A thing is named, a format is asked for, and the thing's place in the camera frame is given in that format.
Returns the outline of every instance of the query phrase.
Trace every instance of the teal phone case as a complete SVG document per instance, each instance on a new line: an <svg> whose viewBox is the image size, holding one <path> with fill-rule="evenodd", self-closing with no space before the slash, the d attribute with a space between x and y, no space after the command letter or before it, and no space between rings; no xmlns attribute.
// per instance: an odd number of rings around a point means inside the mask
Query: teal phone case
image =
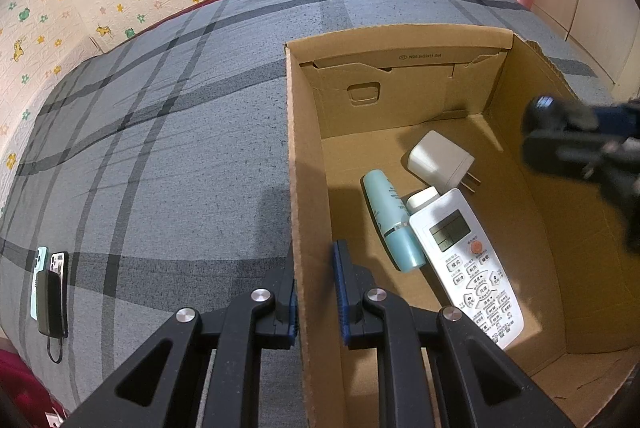
<svg viewBox="0 0 640 428"><path fill-rule="evenodd" d="M36 302L36 276L44 269L47 262L47 248L39 247L36 255L36 264L33 268L33 277L31 278L31 318L38 321L38 308Z"/></svg>

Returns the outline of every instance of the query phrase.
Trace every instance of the white power adapter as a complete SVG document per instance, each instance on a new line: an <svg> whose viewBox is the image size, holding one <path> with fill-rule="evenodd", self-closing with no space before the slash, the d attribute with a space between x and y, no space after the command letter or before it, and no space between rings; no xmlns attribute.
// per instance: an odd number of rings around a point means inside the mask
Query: white power adapter
<svg viewBox="0 0 640 428"><path fill-rule="evenodd" d="M431 130L409 153L407 167L419 179L434 186L439 194L444 195L460 184L473 163L474 157L471 154ZM473 175L470 176L477 183L480 182ZM465 183L463 185L474 192Z"/></svg>

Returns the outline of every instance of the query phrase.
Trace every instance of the smartphone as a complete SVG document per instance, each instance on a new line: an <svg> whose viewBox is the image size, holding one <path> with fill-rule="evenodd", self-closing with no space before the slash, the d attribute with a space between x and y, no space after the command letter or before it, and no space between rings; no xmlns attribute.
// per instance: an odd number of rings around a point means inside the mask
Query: smartphone
<svg viewBox="0 0 640 428"><path fill-rule="evenodd" d="M67 324L66 324L66 284L67 284L67 266L69 255L66 251L54 253L51 255L51 261L49 263L49 269L60 276L60 308L62 310L62 331L63 337L68 336Z"/></svg>
<svg viewBox="0 0 640 428"><path fill-rule="evenodd" d="M38 321L38 308L36 301L36 276L44 269L47 263L47 248L39 247L36 255L35 267L33 268L33 277L31 278L31 318Z"/></svg>

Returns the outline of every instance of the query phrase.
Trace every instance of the orange button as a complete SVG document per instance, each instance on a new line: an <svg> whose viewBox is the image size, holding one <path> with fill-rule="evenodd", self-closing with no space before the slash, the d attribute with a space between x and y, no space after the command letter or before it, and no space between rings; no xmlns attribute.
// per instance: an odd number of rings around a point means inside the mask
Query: orange button
<svg viewBox="0 0 640 428"><path fill-rule="evenodd" d="M471 243L471 252L473 254L480 254L482 252L482 242L479 240L474 240Z"/></svg>

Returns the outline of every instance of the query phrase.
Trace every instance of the bed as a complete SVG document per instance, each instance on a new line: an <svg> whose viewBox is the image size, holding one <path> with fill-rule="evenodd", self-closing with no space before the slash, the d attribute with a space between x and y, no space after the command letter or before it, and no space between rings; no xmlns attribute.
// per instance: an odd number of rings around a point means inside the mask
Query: bed
<svg viewBox="0 0 640 428"><path fill-rule="evenodd" d="M537 42L582 100L610 102L514 0L216 0L82 62L41 96L0 223L0 327L68 410L172 312L226 306L287 254L283 43L437 22L507 27ZM29 316L41 245L70 254L60 365ZM261 427L306 425L300 376L298 350L263 355Z"/></svg>

